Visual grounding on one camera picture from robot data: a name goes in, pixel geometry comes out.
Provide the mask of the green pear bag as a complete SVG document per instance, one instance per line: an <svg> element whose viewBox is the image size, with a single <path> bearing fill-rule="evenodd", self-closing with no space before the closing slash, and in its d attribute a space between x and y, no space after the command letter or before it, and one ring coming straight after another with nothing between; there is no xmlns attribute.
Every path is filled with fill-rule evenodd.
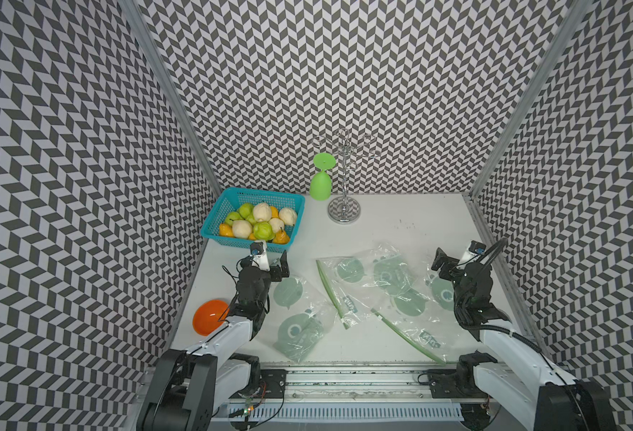
<svg viewBox="0 0 633 431"><path fill-rule="evenodd" d="M248 217L251 217L251 215L253 215L253 210L254 210L253 204L245 203L245 204L242 204L237 209L237 213L239 213L239 215L241 215L243 219L248 219Z"/></svg>
<svg viewBox="0 0 633 431"><path fill-rule="evenodd" d="M228 226L233 226L238 220L243 220L242 215L240 215L239 212L233 211L226 216L224 223Z"/></svg>
<svg viewBox="0 0 633 431"><path fill-rule="evenodd" d="M275 237L273 227L269 222L257 222L253 227L253 235L259 241L271 242Z"/></svg>

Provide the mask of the cream pear bag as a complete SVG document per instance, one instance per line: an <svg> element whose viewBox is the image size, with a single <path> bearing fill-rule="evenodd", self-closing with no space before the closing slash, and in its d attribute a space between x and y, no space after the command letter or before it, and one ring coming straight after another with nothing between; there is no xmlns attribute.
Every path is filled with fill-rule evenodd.
<svg viewBox="0 0 633 431"><path fill-rule="evenodd" d="M235 238L246 240L252 235L254 228L250 222L239 219L232 224L232 233Z"/></svg>
<svg viewBox="0 0 633 431"><path fill-rule="evenodd" d="M279 211L279 218L284 222L286 226L295 226L297 223L298 214L292 208L282 208Z"/></svg>
<svg viewBox="0 0 633 431"><path fill-rule="evenodd" d="M257 223L269 222L273 218L272 207L265 202L255 205L252 214Z"/></svg>
<svg viewBox="0 0 633 431"><path fill-rule="evenodd" d="M271 218L269 220L269 224L271 225L271 227L273 229L273 233L275 235L277 235L277 233L279 233L280 231L283 231L285 229L285 224L282 221L282 219L280 219L279 217Z"/></svg>

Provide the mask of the zip-top bag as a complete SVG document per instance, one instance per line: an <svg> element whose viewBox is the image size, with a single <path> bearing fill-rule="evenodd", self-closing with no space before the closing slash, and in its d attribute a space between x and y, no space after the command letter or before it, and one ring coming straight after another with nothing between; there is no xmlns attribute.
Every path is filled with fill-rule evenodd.
<svg viewBox="0 0 633 431"><path fill-rule="evenodd" d="M440 364L455 363L480 347L458 325L453 288L436 271L427 271L399 294L386 295L371 311L410 346Z"/></svg>
<svg viewBox="0 0 633 431"><path fill-rule="evenodd" d="M318 275L341 324L350 329L370 318L402 323L423 315L429 297L415 287L416 269L391 244L351 256L316 260Z"/></svg>
<svg viewBox="0 0 633 431"><path fill-rule="evenodd" d="M307 278L274 283L260 341L291 362L305 361L336 321L336 309Z"/></svg>

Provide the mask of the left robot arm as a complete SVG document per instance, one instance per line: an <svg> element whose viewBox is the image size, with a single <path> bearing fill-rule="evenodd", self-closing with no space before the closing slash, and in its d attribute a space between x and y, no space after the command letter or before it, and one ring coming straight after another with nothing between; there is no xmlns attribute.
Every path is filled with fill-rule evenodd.
<svg viewBox="0 0 633 431"><path fill-rule="evenodd" d="M250 244L240 261L236 294L221 314L221 326L206 339L158 360L139 416L137 430L206 430L212 414L231 396L260 390L258 357L239 353L270 312L273 283L290 275L287 253L270 263L265 241Z"/></svg>

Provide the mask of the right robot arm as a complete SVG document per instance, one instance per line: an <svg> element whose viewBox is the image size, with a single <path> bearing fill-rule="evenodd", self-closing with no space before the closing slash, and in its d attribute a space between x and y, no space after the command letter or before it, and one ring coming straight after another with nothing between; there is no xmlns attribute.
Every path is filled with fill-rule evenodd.
<svg viewBox="0 0 633 431"><path fill-rule="evenodd" d="M528 430L614 430L610 398L603 387L586 382L546 357L520 334L508 314L492 302L492 265L506 240L490 246L472 242L463 258L442 249L431 270L451 282L456 322L487 352L459 358L452 378L463 395L486 395Z"/></svg>

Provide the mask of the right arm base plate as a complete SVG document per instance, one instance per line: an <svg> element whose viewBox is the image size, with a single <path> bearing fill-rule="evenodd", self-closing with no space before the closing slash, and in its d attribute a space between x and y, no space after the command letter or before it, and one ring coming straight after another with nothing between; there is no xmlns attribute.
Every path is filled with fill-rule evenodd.
<svg viewBox="0 0 633 431"><path fill-rule="evenodd" d="M476 386L471 371L430 369L424 375L433 399L486 399L488 397Z"/></svg>

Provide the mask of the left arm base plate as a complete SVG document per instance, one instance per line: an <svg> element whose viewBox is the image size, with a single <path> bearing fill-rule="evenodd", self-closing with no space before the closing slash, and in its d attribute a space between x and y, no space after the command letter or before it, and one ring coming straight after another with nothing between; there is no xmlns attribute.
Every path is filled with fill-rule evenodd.
<svg viewBox="0 0 633 431"><path fill-rule="evenodd" d="M287 382L286 369L251 371L248 384L237 392L237 398L282 399Z"/></svg>

